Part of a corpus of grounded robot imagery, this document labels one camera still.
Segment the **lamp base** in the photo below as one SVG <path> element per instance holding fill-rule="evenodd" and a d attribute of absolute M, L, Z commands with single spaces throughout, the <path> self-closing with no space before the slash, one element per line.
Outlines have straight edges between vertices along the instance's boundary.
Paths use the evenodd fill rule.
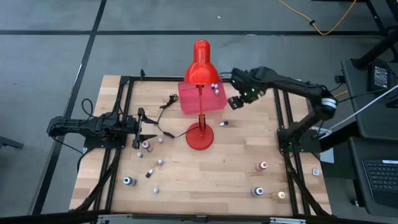
<path fill-rule="evenodd" d="M 199 123 L 192 124 L 191 126 L 189 126 L 188 130 L 191 130 L 195 127 L 199 127 Z M 205 135 L 200 135 L 201 131 L 199 128 L 196 128 L 185 135 L 187 143 L 192 149 L 204 150 L 211 146 L 211 144 L 213 143 L 214 133 L 209 125 L 206 124 Z"/>

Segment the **bottle with red cap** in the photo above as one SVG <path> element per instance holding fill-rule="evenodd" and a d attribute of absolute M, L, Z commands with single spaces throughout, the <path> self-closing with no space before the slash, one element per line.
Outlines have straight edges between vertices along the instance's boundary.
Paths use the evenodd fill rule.
<path fill-rule="evenodd" d="M 266 162 L 260 162 L 257 166 L 256 166 L 256 171 L 261 172 L 263 170 L 265 170 L 268 167 Z"/>

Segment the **red desk lamp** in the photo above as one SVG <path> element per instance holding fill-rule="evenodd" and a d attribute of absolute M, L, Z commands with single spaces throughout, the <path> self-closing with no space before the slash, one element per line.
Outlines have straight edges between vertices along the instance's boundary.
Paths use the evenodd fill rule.
<path fill-rule="evenodd" d="M 218 83 L 218 72 L 210 62 L 210 44 L 207 40 L 197 40 L 193 45 L 193 62 L 185 73 L 184 81 L 194 84 L 199 89 L 199 123 L 188 128 L 186 135 L 188 145 L 196 150 L 207 149 L 213 142 L 214 134 L 210 126 L 206 125 L 203 115 L 202 88 L 203 85 Z"/>

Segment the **pink translucent container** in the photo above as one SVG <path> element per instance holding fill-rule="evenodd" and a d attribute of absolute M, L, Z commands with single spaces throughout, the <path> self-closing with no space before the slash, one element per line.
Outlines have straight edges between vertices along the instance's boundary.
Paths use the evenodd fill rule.
<path fill-rule="evenodd" d="M 227 104 L 224 85 L 222 82 L 215 83 L 220 91 L 216 95 L 211 85 L 204 85 L 202 89 L 203 112 L 221 110 Z M 199 113 L 199 89 L 196 85 L 186 82 L 178 83 L 181 110 L 185 114 Z"/>

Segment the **yellow cable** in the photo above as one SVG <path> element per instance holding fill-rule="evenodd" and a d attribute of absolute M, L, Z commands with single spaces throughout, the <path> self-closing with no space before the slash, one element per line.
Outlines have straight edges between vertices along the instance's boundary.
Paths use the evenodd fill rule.
<path fill-rule="evenodd" d="M 333 32 L 339 25 L 340 23 L 344 20 L 344 18 L 347 16 L 347 14 L 350 12 L 350 10 L 353 8 L 354 4 L 356 3 L 357 0 L 354 0 L 353 3 L 351 4 L 351 6 L 348 8 L 348 10 L 346 11 L 346 13 L 343 15 L 343 17 L 337 22 L 337 24 L 329 31 L 326 33 L 322 33 L 321 31 L 319 31 L 317 25 L 315 25 L 315 23 L 312 24 L 312 26 L 314 26 L 314 28 L 318 31 L 319 34 L 321 35 L 328 35 L 331 32 Z M 311 18 L 309 18 L 308 16 L 302 14 L 301 12 L 298 12 L 296 10 L 294 10 L 292 7 L 290 7 L 288 4 L 284 3 L 282 0 L 279 0 L 280 3 L 284 4 L 286 7 L 288 7 L 291 11 L 294 11 L 295 13 L 297 13 L 300 16 L 303 16 L 304 18 L 308 19 L 309 21 L 312 21 Z"/>
<path fill-rule="evenodd" d="M 341 96 L 341 95 L 346 94 L 346 93 L 348 93 L 348 90 L 346 90 L 346 91 L 344 91 L 344 92 L 341 92 L 341 93 L 337 94 L 337 95 L 334 96 L 334 97 L 336 98 L 336 97 Z"/>

